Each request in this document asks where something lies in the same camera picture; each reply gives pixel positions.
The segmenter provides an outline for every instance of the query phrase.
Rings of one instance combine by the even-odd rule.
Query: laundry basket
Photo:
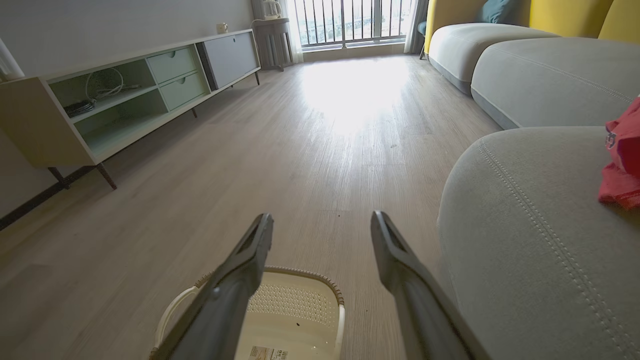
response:
[[[207,276],[167,307],[158,324],[155,348],[177,306],[206,280]],[[342,294],[327,277],[267,266],[247,306],[235,360],[337,360],[344,319]]]

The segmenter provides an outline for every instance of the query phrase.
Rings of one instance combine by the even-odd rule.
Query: floor plank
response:
[[[346,301],[344,359],[404,359],[371,211],[387,211],[446,290],[436,220],[451,167],[498,130],[417,56],[261,72],[107,160],[0,232],[7,359],[140,359],[172,298],[253,218],[268,264],[324,274]]]

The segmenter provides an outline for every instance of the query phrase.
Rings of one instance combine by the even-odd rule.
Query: red clothing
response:
[[[640,207],[640,97],[618,119],[607,124],[605,143],[613,160],[602,169],[598,200]]]

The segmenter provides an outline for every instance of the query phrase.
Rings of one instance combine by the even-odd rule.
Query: teal pillow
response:
[[[503,24],[517,0],[487,0],[476,17],[477,22]]]

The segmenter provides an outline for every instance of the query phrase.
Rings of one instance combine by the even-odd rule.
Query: gray sofa seat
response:
[[[605,134],[501,131],[451,171],[444,261],[494,360],[640,359],[640,211],[597,201]]]
[[[431,64],[465,94],[478,58],[492,44],[525,38],[558,37],[546,31],[506,24],[456,24],[437,29],[429,45]]]
[[[640,94],[640,45],[591,38],[501,42],[480,56],[472,96],[502,128],[603,126]]]

